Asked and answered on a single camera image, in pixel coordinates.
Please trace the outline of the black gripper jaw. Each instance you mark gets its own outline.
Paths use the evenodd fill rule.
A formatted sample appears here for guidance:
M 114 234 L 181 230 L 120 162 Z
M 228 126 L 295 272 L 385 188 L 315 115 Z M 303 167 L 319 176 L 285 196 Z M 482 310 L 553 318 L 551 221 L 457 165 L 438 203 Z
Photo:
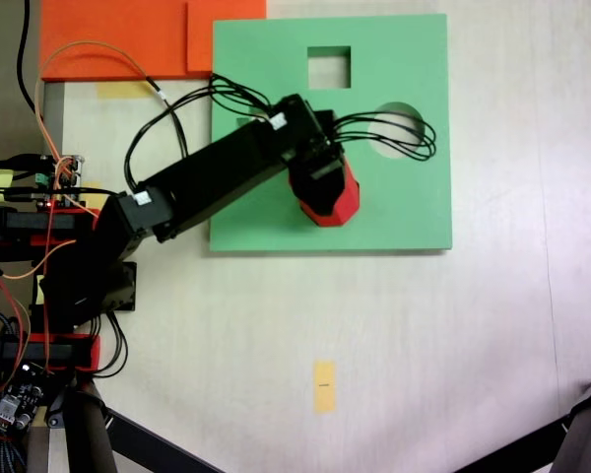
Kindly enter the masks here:
M 333 169 L 322 177 L 308 172 L 289 171 L 289 182 L 297 200 L 316 215 L 330 216 L 346 186 L 345 170 Z

